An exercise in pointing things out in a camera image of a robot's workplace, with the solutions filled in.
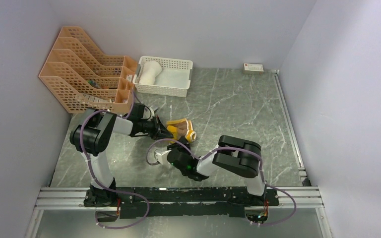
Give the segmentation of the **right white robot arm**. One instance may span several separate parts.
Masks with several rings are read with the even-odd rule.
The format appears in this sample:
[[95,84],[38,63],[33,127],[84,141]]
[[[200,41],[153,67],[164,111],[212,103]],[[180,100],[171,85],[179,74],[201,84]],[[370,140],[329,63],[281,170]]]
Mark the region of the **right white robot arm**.
[[261,146],[253,141],[232,136],[220,136],[217,145],[202,157],[195,156],[184,138],[167,146],[164,161],[194,181],[208,179],[219,169],[245,179],[248,200],[260,205],[267,198],[263,176]]

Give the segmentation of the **cream white towel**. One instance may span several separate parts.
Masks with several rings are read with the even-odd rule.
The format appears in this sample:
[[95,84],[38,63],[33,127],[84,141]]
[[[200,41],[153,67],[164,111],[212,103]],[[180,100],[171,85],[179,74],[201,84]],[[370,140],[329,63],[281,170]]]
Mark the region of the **cream white towel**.
[[156,77],[161,73],[162,66],[157,61],[148,61],[143,65],[139,83],[143,85],[154,85]]

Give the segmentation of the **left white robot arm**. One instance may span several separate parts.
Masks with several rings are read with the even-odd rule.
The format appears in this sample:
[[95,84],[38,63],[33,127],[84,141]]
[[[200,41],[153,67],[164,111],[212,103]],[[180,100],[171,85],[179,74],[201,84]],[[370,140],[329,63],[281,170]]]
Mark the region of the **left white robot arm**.
[[148,136],[153,140],[173,138],[159,117],[144,104],[134,103],[131,111],[124,116],[87,108],[82,122],[71,131],[69,137],[70,143],[82,154],[92,170],[87,206],[98,203],[111,206],[117,201],[116,182],[106,156],[113,132],[130,137]]

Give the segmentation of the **brown yellow towel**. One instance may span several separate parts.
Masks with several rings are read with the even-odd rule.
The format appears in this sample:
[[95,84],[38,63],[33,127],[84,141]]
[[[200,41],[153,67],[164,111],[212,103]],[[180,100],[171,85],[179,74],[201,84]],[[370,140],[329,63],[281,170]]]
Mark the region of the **brown yellow towel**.
[[181,137],[192,143],[196,141],[196,131],[193,128],[191,120],[179,119],[166,122],[167,130],[172,133],[174,140],[179,140]]

